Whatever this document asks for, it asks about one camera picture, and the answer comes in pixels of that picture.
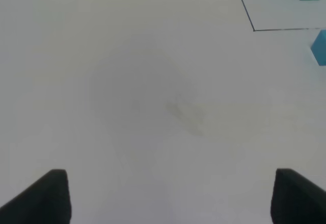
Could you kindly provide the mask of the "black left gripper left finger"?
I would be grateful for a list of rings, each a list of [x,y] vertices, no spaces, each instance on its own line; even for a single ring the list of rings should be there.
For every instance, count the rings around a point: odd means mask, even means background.
[[[70,223],[68,175],[53,169],[1,206],[1,223]]]

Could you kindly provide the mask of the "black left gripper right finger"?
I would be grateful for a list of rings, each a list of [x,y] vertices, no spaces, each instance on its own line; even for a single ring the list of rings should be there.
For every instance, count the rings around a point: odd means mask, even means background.
[[[325,190],[292,169],[277,169],[270,215],[273,223],[325,223]]]

